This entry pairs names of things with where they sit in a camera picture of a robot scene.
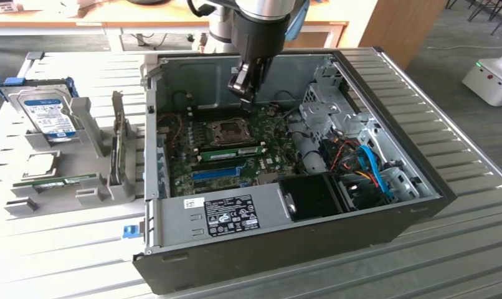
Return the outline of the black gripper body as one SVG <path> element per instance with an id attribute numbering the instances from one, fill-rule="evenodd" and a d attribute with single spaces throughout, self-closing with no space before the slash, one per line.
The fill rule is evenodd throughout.
<path id="1" fill-rule="evenodd" d="M 262 20 L 240 11 L 232 15 L 232 45 L 244 62 L 270 59 L 283 50 L 286 40 L 286 17 Z"/>

